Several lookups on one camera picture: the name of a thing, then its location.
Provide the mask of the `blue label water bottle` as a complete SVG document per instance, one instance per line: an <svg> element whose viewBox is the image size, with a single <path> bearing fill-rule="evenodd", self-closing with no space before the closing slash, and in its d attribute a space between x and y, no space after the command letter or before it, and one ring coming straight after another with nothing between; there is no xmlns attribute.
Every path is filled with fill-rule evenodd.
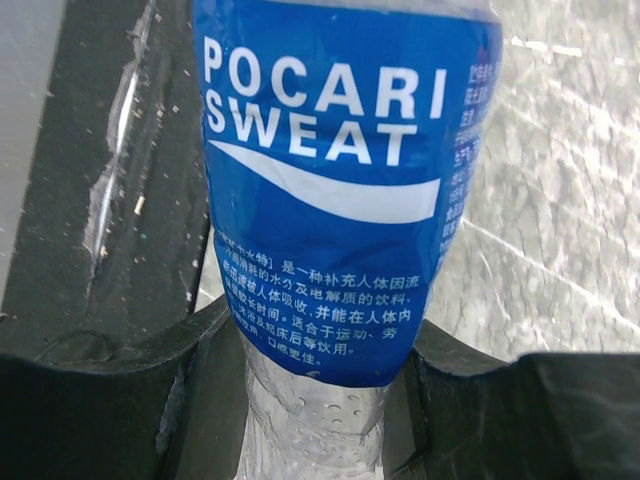
<svg viewBox="0 0 640 480"><path fill-rule="evenodd" d="M500 71L487 1L197 1L213 245L246 358L240 479L378 479L384 408Z"/></svg>

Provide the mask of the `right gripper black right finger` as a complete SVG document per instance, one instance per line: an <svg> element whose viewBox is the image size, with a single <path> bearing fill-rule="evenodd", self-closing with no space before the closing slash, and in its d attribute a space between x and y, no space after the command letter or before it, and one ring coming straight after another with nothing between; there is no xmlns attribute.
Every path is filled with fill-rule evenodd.
<svg viewBox="0 0 640 480"><path fill-rule="evenodd" d="M635 479L639 357L503 362L425 323L385 411L389 479Z"/></svg>

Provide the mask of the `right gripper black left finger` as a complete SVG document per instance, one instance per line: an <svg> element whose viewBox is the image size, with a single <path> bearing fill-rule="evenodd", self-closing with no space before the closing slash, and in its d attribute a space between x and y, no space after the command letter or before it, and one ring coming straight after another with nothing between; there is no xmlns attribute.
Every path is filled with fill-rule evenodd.
<svg viewBox="0 0 640 480"><path fill-rule="evenodd" d="M104 361L1 358L5 479L231 479L245 361L224 298Z"/></svg>

